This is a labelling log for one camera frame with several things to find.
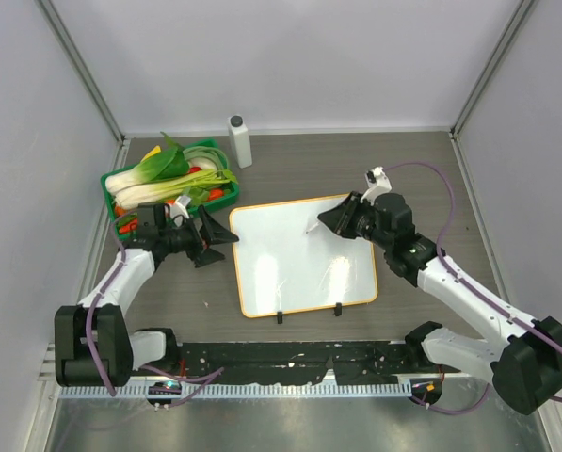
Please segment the white marker purple cap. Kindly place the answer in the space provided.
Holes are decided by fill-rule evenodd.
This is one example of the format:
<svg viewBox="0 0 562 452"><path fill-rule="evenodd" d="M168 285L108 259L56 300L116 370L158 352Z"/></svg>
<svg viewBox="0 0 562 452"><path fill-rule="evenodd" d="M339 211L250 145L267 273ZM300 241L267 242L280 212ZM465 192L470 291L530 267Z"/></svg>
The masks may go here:
<svg viewBox="0 0 562 452"><path fill-rule="evenodd" d="M313 224L312 226L309 226L306 231L305 234L310 234L312 233L315 229L317 229L319 226L319 222L316 222L315 224Z"/></svg>

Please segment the orange framed whiteboard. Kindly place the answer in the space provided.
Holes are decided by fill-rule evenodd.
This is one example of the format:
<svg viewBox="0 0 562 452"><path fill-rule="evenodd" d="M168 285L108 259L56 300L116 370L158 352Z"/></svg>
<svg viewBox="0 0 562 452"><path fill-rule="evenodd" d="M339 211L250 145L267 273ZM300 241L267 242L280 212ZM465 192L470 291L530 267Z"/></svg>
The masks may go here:
<svg viewBox="0 0 562 452"><path fill-rule="evenodd" d="M247 318L334 309L374 301L375 251L324 226L306 229L344 194L237 207L229 214L238 297Z"/></svg>

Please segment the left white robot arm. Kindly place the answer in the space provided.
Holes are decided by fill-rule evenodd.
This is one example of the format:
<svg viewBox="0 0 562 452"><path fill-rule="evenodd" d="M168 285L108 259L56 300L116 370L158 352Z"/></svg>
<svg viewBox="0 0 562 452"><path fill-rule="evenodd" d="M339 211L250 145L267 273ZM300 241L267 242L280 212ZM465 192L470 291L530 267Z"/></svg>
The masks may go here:
<svg viewBox="0 0 562 452"><path fill-rule="evenodd" d="M216 247L239 238L204 208L192 219L178 207L144 203L137 226L111 268L94 289L74 305L60 307L54 318L56 381L62 387L103 386L110 394L139 370L172 374L180 362L170 328L131 333L125 316L140 288L171 254L183 253L195 267L224 260Z"/></svg>

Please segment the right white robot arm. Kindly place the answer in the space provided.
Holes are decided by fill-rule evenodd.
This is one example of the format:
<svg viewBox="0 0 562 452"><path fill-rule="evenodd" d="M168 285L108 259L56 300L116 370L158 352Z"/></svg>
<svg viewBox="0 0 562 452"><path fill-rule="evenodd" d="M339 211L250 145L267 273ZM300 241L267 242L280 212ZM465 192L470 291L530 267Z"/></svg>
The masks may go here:
<svg viewBox="0 0 562 452"><path fill-rule="evenodd" d="M409 368L453 367L490 384L520 414L559 400L562 324L551 316L539 320L471 279L441 247L417 232L403 196L386 193L369 202L352 192L317 219L342 238L362 238L380 247L396 276L441 301L481 336L474 340L427 322L407 337Z"/></svg>

